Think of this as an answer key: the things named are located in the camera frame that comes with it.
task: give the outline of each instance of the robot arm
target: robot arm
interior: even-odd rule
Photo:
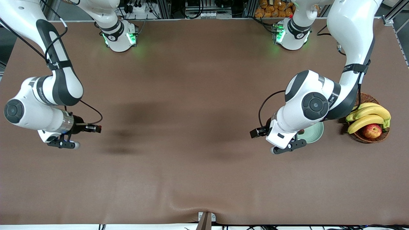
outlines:
[[[80,117],[54,106],[73,106],[83,95],[83,87],[77,78],[56,28],[41,11],[38,0],[0,1],[1,23],[19,35],[29,38],[46,52],[47,66],[51,76],[30,77],[23,81],[18,94],[10,99],[5,108],[6,119],[14,125],[38,130],[46,143],[61,147],[77,148],[72,141],[57,143],[64,134],[80,131],[100,132],[99,126],[83,124]]]
[[[346,53],[341,79],[336,83],[311,70],[293,77],[285,91],[285,105],[266,125],[268,142],[285,149],[299,130],[351,112],[372,53],[373,17],[381,2],[343,0],[334,3],[327,25]]]
[[[115,52],[124,52],[136,45],[135,25],[119,20],[115,9],[120,0],[64,0],[78,6],[95,20],[105,43]]]
[[[315,5],[329,5],[334,0],[291,0],[295,7],[292,18],[285,18],[278,24],[283,24],[283,34],[276,40],[288,50],[298,50],[307,42],[310,29],[317,18]]]

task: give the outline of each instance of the red apple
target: red apple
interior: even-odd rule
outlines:
[[[382,134],[382,129],[378,124],[369,124],[362,128],[362,134],[369,139],[375,139]]]

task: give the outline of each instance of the wicker basket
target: wicker basket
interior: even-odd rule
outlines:
[[[373,102],[373,103],[380,105],[380,103],[374,97],[362,92],[361,93],[361,104],[366,103],[366,102]],[[369,139],[369,138],[366,138],[360,131],[355,132],[353,133],[353,135],[351,135],[351,137],[354,137],[355,140],[362,142],[362,143],[378,143],[378,142],[384,141],[388,136],[389,136],[389,132],[385,132],[385,133],[382,133],[381,136],[375,139]]]

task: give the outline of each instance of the brown tablecloth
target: brown tablecloth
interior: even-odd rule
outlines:
[[[291,52],[252,20],[147,22],[136,48],[115,53],[93,23],[69,23],[63,41],[103,132],[56,149],[0,116],[0,224],[178,223],[199,211],[224,224],[409,224],[409,70],[381,19],[362,91],[391,112],[387,140],[358,143],[336,121],[282,155],[250,139],[261,102],[296,73],[339,79],[345,57],[332,37],[315,36],[324,25]],[[0,104],[49,73],[18,41]],[[283,104],[272,98],[263,120]],[[82,104],[69,110],[98,119]]]

